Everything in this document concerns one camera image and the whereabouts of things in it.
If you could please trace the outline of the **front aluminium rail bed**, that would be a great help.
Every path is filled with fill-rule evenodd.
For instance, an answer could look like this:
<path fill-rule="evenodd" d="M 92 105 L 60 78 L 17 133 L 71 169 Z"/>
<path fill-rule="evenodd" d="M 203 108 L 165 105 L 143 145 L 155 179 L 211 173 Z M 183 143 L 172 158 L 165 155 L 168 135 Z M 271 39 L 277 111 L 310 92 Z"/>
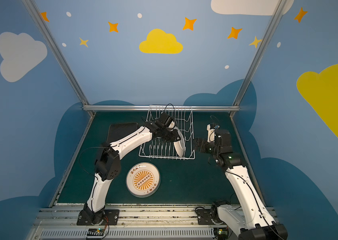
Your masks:
<path fill-rule="evenodd" d="M 110 204 L 119 210 L 115 226 L 77 226 L 83 205 L 58 205 L 41 209 L 28 240 L 213 240 L 214 228 L 227 225 L 199 225 L 196 205 Z M 104 228 L 102 239 L 87 239 L 88 229 Z"/>

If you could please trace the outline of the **rear aluminium frame rail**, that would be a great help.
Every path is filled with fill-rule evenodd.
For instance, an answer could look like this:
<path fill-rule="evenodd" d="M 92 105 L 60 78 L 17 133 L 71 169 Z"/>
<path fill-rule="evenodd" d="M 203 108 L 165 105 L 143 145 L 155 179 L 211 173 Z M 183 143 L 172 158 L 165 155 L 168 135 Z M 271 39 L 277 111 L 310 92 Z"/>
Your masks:
<path fill-rule="evenodd" d="M 151 106 L 122 106 L 122 105 L 84 105 L 84 111 L 94 112 L 127 112 L 127 111 L 153 111 L 153 110 L 192 110 L 194 112 L 238 112 L 239 106 L 168 106 L 151 105 Z"/>

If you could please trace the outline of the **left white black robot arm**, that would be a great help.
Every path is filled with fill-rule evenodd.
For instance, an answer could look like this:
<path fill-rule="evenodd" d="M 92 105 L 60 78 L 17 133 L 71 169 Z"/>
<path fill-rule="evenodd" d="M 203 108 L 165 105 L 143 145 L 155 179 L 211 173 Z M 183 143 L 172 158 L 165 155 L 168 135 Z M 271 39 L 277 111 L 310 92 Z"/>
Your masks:
<path fill-rule="evenodd" d="M 113 179 L 121 173 L 121 160 L 137 147 L 161 138 L 174 143 L 176 153 L 183 157 L 184 137 L 174 117 L 162 112 L 154 120 L 139 126 L 136 122 L 112 124 L 108 132 L 110 143 L 104 142 L 98 147 L 95 160 L 94 184 L 90 197 L 80 211 L 78 226 L 101 226 L 106 224 L 106 198 Z"/>

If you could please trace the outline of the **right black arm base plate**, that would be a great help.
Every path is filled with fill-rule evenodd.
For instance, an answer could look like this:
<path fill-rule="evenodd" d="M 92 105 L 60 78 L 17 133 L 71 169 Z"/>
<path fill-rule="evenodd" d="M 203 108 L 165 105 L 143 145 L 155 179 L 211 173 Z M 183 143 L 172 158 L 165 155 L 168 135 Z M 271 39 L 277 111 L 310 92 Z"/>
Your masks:
<path fill-rule="evenodd" d="M 196 207 L 194 211 L 199 225 L 228 225 L 232 227 L 240 223 L 236 218 L 238 215 L 228 205 L 211 209 Z"/>

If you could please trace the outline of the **left small circuit board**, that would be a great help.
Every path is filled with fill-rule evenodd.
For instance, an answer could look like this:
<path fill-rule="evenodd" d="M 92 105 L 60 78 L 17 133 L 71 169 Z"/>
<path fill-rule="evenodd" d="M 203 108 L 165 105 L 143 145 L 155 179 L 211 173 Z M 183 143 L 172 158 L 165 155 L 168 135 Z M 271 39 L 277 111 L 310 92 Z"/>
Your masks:
<path fill-rule="evenodd" d="M 94 228 L 88 229 L 86 238 L 87 239 L 102 239 L 105 236 L 105 229 L 104 228 Z"/>

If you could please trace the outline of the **right small circuit board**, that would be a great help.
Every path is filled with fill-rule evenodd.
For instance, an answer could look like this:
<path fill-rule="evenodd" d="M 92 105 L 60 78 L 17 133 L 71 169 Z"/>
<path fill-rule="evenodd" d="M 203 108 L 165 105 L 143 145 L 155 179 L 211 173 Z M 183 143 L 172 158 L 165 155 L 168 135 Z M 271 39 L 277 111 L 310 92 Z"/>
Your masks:
<path fill-rule="evenodd" d="M 229 230 L 227 228 L 214 228 L 214 240 L 227 240 L 229 238 Z"/>

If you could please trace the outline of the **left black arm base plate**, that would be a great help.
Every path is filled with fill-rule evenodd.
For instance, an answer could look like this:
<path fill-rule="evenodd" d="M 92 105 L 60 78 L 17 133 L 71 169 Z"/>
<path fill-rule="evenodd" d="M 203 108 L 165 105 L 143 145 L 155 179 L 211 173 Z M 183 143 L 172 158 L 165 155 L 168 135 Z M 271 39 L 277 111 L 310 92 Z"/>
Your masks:
<path fill-rule="evenodd" d="M 90 210 L 81 210 L 77 226 L 115 226 L 119 219 L 119 210 L 102 210 L 93 213 Z"/>

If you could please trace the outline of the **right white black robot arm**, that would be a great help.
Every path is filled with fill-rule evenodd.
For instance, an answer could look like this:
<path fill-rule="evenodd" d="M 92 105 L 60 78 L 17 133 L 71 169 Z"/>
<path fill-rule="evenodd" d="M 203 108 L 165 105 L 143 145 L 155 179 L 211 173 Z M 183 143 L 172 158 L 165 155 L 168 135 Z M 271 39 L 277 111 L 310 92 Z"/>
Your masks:
<path fill-rule="evenodd" d="M 218 126 L 207 126 L 207 139 L 194 140 L 194 148 L 200 153 L 210 154 L 224 171 L 232 185 L 243 214 L 230 204 L 215 202 L 210 210 L 215 223 L 226 224 L 240 240 L 285 240 L 288 232 L 268 212 L 257 193 L 239 154 L 234 153 L 231 135 Z"/>

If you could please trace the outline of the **small circuit board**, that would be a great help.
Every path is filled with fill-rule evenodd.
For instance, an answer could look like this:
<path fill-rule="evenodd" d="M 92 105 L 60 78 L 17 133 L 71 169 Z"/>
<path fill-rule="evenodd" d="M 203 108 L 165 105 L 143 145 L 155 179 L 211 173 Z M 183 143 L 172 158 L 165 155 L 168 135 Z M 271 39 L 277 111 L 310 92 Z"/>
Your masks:
<path fill-rule="evenodd" d="M 87 239 L 102 239 L 105 236 L 105 229 L 104 228 L 94 228 L 88 229 L 86 238 Z"/>
<path fill-rule="evenodd" d="M 229 230 L 227 228 L 214 228 L 214 240 L 227 240 L 229 238 Z"/>

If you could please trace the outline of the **aluminium frame post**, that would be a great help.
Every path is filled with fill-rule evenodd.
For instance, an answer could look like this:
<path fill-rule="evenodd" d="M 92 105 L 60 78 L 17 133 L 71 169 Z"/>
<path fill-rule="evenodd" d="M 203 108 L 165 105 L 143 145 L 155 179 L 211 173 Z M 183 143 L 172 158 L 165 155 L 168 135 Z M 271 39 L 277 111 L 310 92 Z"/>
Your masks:
<path fill-rule="evenodd" d="M 260 42 L 259 47 L 257 48 L 254 58 L 250 64 L 250 67 L 248 69 L 248 72 L 237 92 L 237 95 L 234 99 L 233 102 L 233 109 L 235 109 L 236 111 L 238 111 L 240 103 L 242 102 L 242 99 L 256 73 L 257 68 L 260 65 L 260 62 L 262 60 L 262 57 L 279 25 L 279 22 L 283 16 L 283 11 L 284 9 L 286 9 L 286 5 L 287 5 L 286 0 L 281 0 L 278 1 L 276 7 L 275 7 L 275 11 L 273 13 L 273 15 L 270 18 L 270 21 L 265 29 L 264 35 L 262 36 L 262 41 Z"/>
<path fill-rule="evenodd" d="M 37 28 L 43 35 L 46 43 L 48 44 L 49 48 L 51 49 L 53 55 L 55 56 L 57 62 L 59 63 L 61 69 L 63 70 L 64 74 L 66 75 L 68 81 L 70 82 L 71 86 L 73 87 L 75 93 L 77 94 L 78 98 L 82 102 L 83 105 L 89 105 L 89 101 L 85 96 L 81 86 L 77 78 L 75 77 L 72 69 L 70 68 L 67 60 L 63 56 L 63 53 L 55 40 L 52 32 L 50 31 L 49 27 L 47 26 L 47 22 L 42 17 L 39 8 L 35 1 L 24 0 L 22 1 L 25 5 L 28 13 L 32 17 L 33 21 L 35 22 Z"/>

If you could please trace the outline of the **left aluminium frame post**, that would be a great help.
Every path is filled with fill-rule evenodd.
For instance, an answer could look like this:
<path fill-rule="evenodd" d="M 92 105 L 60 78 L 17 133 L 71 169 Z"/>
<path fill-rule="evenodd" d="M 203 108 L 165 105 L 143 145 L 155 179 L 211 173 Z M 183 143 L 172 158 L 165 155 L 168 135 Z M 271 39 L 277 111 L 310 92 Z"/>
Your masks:
<path fill-rule="evenodd" d="M 47 22 L 42 17 L 39 8 L 35 1 L 24 0 L 22 1 L 25 5 L 28 13 L 32 17 L 33 21 L 35 22 L 37 28 L 43 35 L 46 43 L 48 44 L 49 48 L 51 49 L 53 55 L 55 56 L 57 62 L 59 63 L 61 69 L 63 70 L 64 74 L 66 75 L 68 81 L 70 82 L 71 86 L 73 87 L 75 93 L 77 94 L 78 98 L 82 102 L 83 105 L 89 105 L 89 101 L 85 96 L 81 86 L 77 78 L 75 77 L 72 69 L 70 68 L 67 60 L 63 56 L 63 53 L 55 40 L 52 32 L 50 31 L 49 27 L 47 26 Z"/>

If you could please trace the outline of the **white round plate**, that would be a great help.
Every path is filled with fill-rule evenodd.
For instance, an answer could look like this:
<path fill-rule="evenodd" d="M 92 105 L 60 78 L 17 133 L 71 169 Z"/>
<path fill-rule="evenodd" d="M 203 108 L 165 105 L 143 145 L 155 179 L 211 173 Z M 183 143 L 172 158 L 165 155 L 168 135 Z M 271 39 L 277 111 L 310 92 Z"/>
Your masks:
<path fill-rule="evenodd" d="M 129 192 L 138 198 L 147 198 L 153 195 L 159 188 L 161 175 L 158 168 L 147 162 L 133 166 L 126 178 Z"/>
<path fill-rule="evenodd" d="M 185 139 L 178 127 L 174 127 L 173 130 L 176 130 L 179 136 L 179 140 L 177 142 L 174 142 L 174 148 L 176 150 L 177 155 L 180 158 L 182 158 L 185 153 Z"/>

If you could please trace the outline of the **right aluminium frame post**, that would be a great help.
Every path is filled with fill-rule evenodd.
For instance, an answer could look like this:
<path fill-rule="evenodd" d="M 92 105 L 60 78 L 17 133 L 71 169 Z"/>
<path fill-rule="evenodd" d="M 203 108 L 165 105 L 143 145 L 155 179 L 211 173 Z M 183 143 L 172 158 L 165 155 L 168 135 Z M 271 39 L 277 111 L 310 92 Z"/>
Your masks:
<path fill-rule="evenodd" d="M 278 1 L 276 7 L 275 7 L 275 11 L 273 13 L 273 15 L 270 18 L 270 21 L 265 29 L 264 35 L 262 36 L 262 41 L 260 42 L 259 47 L 257 48 L 254 58 L 250 64 L 250 67 L 248 69 L 248 72 L 237 92 L 237 95 L 234 99 L 233 102 L 233 109 L 235 109 L 236 111 L 238 111 L 240 103 L 242 102 L 242 99 L 256 73 L 257 68 L 260 65 L 260 62 L 262 60 L 262 57 L 279 25 L 279 22 L 283 16 L 283 11 L 284 9 L 286 9 L 286 5 L 287 5 L 286 0 L 281 0 Z"/>

